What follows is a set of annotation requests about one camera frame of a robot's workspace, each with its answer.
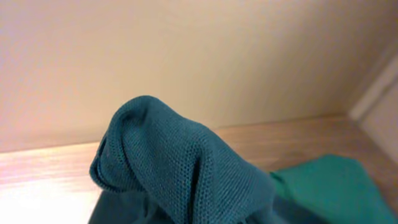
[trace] wall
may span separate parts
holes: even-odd
[[[341,113],[398,30],[395,0],[0,5],[0,151],[97,141],[138,95],[212,128]]]
[[[398,163],[398,54],[356,103],[350,116]]]

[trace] teal fabric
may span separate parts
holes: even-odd
[[[268,174],[240,158],[207,127],[150,96],[135,98],[116,112],[90,175],[105,189],[103,200],[127,207],[114,215],[124,216],[120,223],[279,220],[272,211],[274,188]],[[112,219],[94,212],[91,223],[104,223],[104,217]]]
[[[115,113],[90,167],[104,189],[90,224],[394,223],[357,163],[328,158],[270,176],[141,96]]]
[[[398,223],[356,160],[327,155],[271,176],[278,195],[328,223]]]

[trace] ribbed knit texture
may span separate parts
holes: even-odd
[[[116,112],[90,175],[107,191],[144,197],[134,223],[275,223],[269,176],[151,96]]]

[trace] wooden surface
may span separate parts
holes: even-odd
[[[257,124],[215,132],[243,158],[265,170],[331,153],[358,159],[398,211],[398,166],[347,118]],[[0,223],[86,223],[101,192],[88,175],[97,146],[0,154]]]

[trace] wooden floor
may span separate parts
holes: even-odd
[[[324,154],[358,159],[398,212],[398,166],[345,117],[215,132],[243,158],[265,170]],[[0,222],[87,223],[101,192],[88,175],[97,146],[92,143],[0,154]]]

